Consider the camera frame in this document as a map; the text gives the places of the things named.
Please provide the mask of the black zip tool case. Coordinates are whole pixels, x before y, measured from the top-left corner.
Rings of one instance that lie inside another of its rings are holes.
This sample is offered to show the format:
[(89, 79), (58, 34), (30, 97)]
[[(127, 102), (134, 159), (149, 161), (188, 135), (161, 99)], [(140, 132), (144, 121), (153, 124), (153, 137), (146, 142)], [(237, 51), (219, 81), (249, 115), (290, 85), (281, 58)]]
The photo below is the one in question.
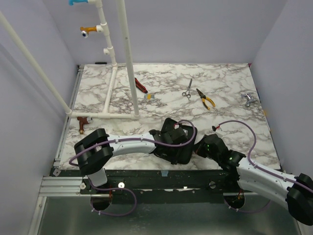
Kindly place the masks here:
[[(185, 134), (187, 135), (188, 141), (186, 141), (188, 144), (184, 145), (182, 147), (179, 147), (179, 151), (177, 152), (177, 155), (175, 159), (164, 159), (166, 161), (169, 161), (173, 165), (177, 164), (183, 164), (186, 165), (189, 163), (191, 159), (191, 155), (193, 152), (193, 146), (195, 144), (195, 138), (197, 136), (197, 129), (193, 129), (193, 127), (188, 126), (188, 125), (183, 125), (182, 123), (178, 123), (177, 121), (171, 119), (171, 118), (166, 118), (162, 129), (160, 131), (172, 131), (174, 129), (177, 129), (181, 127)], [(153, 130), (150, 130), (149, 133), (153, 136)]]

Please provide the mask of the silver thinning scissors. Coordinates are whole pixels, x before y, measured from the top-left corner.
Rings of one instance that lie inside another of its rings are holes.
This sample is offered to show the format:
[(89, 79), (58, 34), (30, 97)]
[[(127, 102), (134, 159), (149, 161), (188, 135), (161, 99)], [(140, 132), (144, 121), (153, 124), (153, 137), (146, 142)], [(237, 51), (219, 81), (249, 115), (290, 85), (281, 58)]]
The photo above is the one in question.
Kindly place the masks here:
[(191, 98), (190, 90), (191, 90), (192, 81), (193, 81), (193, 79), (191, 78), (186, 91), (182, 92), (182, 94), (181, 94), (183, 97), (186, 97), (188, 100), (190, 100), (190, 98)]

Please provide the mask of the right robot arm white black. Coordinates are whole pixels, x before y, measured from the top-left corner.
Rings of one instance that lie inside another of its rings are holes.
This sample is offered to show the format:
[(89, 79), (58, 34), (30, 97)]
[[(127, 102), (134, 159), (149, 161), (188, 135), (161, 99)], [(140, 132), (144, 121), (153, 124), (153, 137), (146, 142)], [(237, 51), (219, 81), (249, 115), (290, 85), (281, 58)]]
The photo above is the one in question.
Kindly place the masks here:
[(231, 174), (225, 179), (225, 187), (257, 193), (288, 210), (299, 222), (313, 224), (313, 180), (306, 174), (294, 176), (250, 160), (245, 154), (228, 149), (216, 134), (205, 135), (193, 147), (194, 152), (214, 160)]

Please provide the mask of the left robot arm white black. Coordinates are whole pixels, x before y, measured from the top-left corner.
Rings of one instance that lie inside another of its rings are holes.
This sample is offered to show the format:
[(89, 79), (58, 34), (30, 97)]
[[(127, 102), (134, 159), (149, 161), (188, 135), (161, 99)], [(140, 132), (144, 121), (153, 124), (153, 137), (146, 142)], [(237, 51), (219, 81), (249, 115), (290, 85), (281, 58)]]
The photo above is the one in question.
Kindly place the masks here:
[(193, 131), (174, 127), (134, 136), (110, 136), (103, 128), (93, 131), (74, 146), (81, 175), (88, 177), (97, 193), (104, 193), (109, 186), (104, 165), (110, 158), (133, 153), (171, 157), (193, 141)]

